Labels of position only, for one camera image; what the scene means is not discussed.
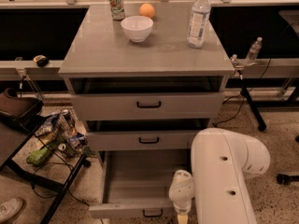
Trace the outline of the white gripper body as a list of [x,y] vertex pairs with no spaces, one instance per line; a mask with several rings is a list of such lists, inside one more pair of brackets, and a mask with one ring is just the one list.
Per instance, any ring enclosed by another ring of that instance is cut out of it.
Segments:
[[192,175],[185,170],[177,170],[173,176],[168,196],[173,202],[176,212],[187,215],[191,211],[194,198]]

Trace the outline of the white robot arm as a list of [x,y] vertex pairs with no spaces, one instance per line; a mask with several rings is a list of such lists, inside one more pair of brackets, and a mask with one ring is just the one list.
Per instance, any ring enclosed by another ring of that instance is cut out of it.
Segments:
[[199,132],[192,140],[192,170],[177,170],[168,192],[178,224],[188,224],[193,206],[198,224],[257,224],[245,180],[269,165],[269,151],[255,137],[220,128]]

